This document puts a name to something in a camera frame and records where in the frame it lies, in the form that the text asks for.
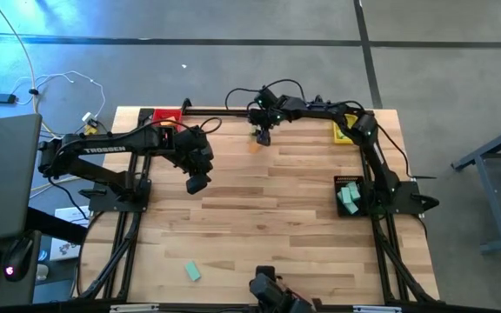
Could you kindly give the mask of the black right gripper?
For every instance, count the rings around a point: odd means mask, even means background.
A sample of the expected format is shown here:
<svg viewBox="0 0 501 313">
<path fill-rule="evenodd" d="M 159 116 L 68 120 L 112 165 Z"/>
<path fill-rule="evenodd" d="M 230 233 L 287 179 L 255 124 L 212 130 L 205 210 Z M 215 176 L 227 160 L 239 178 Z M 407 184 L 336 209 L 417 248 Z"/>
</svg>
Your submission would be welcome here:
<svg viewBox="0 0 501 313">
<path fill-rule="evenodd" d="M 250 106 L 253 104 L 258 106 L 257 109 L 250 109 L 250 124 L 253 126 L 260 126 L 264 129 L 257 129 L 255 131 L 258 144 L 270 146 L 271 134 L 269 129 L 278 126 L 281 122 L 292 123 L 296 120 L 286 108 L 292 100 L 295 100 L 295 97 L 282 97 L 278 103 L 270 107 L 266 107 L 261 100 L 253 100 L 250 102 Z"/>
</svg>

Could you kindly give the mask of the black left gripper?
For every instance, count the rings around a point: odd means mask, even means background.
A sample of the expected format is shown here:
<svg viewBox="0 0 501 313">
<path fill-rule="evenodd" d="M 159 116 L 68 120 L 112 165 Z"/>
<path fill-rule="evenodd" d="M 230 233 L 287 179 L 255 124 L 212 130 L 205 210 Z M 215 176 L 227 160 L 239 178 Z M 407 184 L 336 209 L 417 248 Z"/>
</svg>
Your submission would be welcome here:
<svg viewBox="0 0 501 313">
<path fill-rule="evenodd" d="M 211 145 L 205 132 L 199 126 L 193 126 L 174 136 L 174 148 L 172 163 L 191 176 L 186 181 L 186 190 L 194 195 L 211 181 L 207 175 L 213 169 Z"/>
</svg>

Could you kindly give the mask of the yellow plastic basket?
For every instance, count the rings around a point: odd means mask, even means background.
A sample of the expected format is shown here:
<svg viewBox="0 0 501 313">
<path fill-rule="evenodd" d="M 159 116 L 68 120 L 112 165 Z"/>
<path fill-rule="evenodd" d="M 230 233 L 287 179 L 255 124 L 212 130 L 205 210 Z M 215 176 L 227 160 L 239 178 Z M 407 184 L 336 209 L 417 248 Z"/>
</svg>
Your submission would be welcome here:
<svg viewBox="0 0 501 313">
<path fill-rule="evenodd" d="M 353 124 L 357 121 L 357 117 L 345 114 L 345 119 L 347 125 L 352 127 Z M 339 128 L 336 122 L 332 123 L 332 132 L 333 132 L 333 140 L 335 144 L 353 144 L 352 140 L 348 138 Z"/>
</svg>

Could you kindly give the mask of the red plastic basket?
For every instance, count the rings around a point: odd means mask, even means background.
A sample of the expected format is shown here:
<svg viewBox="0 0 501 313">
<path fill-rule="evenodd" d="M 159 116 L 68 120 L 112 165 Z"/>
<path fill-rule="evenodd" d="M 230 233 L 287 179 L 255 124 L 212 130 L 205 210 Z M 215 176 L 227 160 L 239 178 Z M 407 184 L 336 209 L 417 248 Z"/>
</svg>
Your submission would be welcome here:
<svg viewBox="0 0 501 313">
<path fill-rule="evenodd" d="M 161 122 L 165 119 L 175 119 L 177 121 L 176 128 L 180 127 L 182 122 L 182 111 L 180 109 L 154 109 L 154 114 L 152 122 L 155 125 L 161 125 Z"/>
</svg>

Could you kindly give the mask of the black plastic basket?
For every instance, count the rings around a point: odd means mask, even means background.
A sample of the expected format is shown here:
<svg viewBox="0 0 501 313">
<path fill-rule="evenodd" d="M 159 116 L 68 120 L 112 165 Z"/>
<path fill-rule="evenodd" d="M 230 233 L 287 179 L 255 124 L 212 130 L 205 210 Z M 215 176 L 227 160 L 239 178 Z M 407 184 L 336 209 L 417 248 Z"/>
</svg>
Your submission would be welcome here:
<svg viewBox="0 0 501 313">
<path fill-rule="evenodd" d="M 353 201 L 358 207 L 358 213 L 355 215 L 351 215 L 347 209 L 344 207 L 344 204 L 340 201 L 338 192 L 341 188 L 347 187 L 347 184 L 350 182 L 355 182 L 358 187 L 358 192 L 360 194 L 360 198 L 357 201 Z M 367 216 L 367 203 L 366 203 L 366 195 L 363 191 L 364 187 L 364 178 L 362 176 L 335 176 L 334 177 L 334 193 L 336 198 L 337 205 L 337 213 L 339 216 Z"/>
</svg>

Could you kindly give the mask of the white booklet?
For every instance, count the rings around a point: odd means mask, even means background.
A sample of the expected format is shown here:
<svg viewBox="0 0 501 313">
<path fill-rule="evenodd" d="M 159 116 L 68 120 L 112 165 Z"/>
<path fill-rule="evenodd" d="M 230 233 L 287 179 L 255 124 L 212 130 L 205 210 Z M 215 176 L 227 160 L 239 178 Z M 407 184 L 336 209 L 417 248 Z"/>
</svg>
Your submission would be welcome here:
<svg viewBox="0 0 501 313">
<path fill-rule="evenodd" d="M 54 214 L 55 217 L 64 221 L 71 222 L 77 225 L 88 227 L 89 221 L 84 219 L 82 214 L 76 207 L 57 209 Z M 62 261 L 66 259 L 78 257 L 80 246 L 75 243 L 67 242 L 53 237 L 50 246 L 50 260 Z"/>
</svg>

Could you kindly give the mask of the black desk bar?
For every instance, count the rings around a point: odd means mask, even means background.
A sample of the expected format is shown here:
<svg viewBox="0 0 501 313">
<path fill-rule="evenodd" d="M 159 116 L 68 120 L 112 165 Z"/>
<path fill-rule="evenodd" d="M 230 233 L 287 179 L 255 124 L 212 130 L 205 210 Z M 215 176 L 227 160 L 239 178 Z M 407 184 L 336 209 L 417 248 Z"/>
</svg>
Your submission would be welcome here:
<svg viewBox="0 0 501 313">
<path fill-rule="evenodd" d="M 38 230 L 46 236 L 74 244 L 82 244 L 88 232 L 82 225 L 65 221 L 31 207 L 27 210 L 25 229 Z"/>
</svg>

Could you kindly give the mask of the black computer mouse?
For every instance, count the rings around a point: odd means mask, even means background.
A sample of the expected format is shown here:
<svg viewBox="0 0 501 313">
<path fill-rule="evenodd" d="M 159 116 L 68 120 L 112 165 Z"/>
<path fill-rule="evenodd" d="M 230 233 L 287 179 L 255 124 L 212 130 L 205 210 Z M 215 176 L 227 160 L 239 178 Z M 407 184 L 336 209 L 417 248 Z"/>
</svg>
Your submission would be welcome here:
<svg viewBox="0 0 501 313">
<path fill-rule="evenodd" d="M 18 238 L 3 255 L 3 275 L 10 282 L 18 282 L 27 274 L 34 241 L 27 236 Z"/>
</svg>

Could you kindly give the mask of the grey laptop lid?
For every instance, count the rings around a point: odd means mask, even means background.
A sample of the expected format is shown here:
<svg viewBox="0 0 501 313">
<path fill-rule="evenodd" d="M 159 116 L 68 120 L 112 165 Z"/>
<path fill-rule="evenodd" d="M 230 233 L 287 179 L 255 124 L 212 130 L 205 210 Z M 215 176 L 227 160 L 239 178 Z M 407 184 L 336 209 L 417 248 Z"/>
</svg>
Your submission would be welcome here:
<svg viewBox="0 0 501 313">
<path fill-rule="evenodd" d="M 0 118 L 0 238 L 23 231 L 42 118 Z"/>
</svg>

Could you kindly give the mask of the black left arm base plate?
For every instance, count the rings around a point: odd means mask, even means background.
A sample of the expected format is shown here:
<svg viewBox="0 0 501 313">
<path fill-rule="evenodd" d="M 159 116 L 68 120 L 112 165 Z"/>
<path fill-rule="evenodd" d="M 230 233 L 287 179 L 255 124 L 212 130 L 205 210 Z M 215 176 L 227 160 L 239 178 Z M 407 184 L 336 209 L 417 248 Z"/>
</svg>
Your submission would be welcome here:
<svg viewBox="0 0 501 313">
<path fill-rule="evenodd" d="M 135 194 L 131 197 L 120 197 L 110 187 L 94 183 L 92 190 L 87 190 L 90 199 L 89 210 L 112 212 L 143 212 L 148 209 L 151 180 L 137 179 Z"/>
</svg>

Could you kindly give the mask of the silver bracket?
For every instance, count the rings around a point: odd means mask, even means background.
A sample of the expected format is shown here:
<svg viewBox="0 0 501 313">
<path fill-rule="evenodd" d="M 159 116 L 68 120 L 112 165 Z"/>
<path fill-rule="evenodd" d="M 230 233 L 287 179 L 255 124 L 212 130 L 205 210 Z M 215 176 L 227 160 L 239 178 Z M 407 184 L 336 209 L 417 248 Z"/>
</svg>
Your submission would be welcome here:
<svg viewBox="0 0 501 313">
<path fill-rule="evenodd" d="M 399 307 L 355 305 L 352 307 L 353 313 L 403 313 Z"/>
<path fill-rule="evenodd" d="M 156 313 L 159 305 L 153 303 L 125 303 L 111 305 L 109 313 Z"/>
</svg>

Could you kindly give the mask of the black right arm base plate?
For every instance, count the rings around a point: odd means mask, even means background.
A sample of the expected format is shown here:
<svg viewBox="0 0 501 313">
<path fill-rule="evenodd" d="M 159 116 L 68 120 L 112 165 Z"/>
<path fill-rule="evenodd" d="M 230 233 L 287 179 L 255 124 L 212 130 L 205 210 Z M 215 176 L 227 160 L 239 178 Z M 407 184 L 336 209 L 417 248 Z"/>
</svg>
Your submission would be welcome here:
<svg viewBox="0 0 501 313">
<path fill-rule="evenodd" d="M 365 184 L 363 196 L 364 210 L 370 215 L 419 215 L 440 204 L 435 197 L 422 195 L 416 181 L 399 182 L 389 203 L 383 202 L 383 193 L 375 190 L 374 183 Z"/>
</svg>

